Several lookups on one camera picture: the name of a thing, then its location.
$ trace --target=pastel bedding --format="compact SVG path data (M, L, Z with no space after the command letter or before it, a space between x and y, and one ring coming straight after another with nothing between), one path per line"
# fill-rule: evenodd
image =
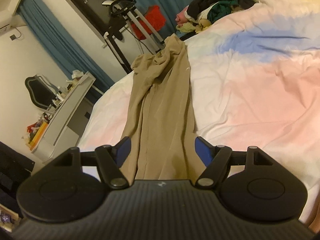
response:
M320 0L259 0L188 39L197 134L244 151L256 145L308 189L320 185ZM82 151L122 135L132 73L94 106Z

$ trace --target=black cable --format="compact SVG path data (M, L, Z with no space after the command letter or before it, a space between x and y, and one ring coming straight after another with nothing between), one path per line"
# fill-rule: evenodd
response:
M19 31L16 27L14 27L14 28L20 33L20 36L19 36L19 37L16 37L16 39L21 38L21 36L22 36L21 31Z
M124 27L136 40L138 40L138 41L140 41L136 36L134 36L133 35L133 33L128 29L128 27ZM151 52L151 50L142 42L142 41L140 41L146 48L147 48L147 50L149 50L149 52L152 54L152 55L154 55L152 52Z

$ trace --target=pile of clothes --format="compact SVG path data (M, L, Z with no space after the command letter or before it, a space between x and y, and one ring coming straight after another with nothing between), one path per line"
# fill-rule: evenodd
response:
M254 4L254 0L193 0L177 14L177 30L183 34L199 33L220 18Z

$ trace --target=red cloth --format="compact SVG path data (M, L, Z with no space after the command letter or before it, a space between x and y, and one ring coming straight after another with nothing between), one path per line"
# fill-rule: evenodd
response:
M165 22L166 22L164 16L160 12L160 7L157 5L149 7L144 17L147 19L148 22L150 22L151 26L154 27L157 32L165 25ZM139 22L149 34L152 33L152 31L141 19L139 20ZM131 26L133 27L133 30L136 33L139 40L146 39L145 36L142 34L142 32L138 29L138 27L134 23L131 23Z

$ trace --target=ribbed black surface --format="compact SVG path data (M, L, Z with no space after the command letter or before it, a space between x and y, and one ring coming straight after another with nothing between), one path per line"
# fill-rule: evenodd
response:
M212 191L189 181L135 181L113 191L103 205L84 219L47 225L31 220L12 234L17 240L310 240L297 220L263 225L229 213Z

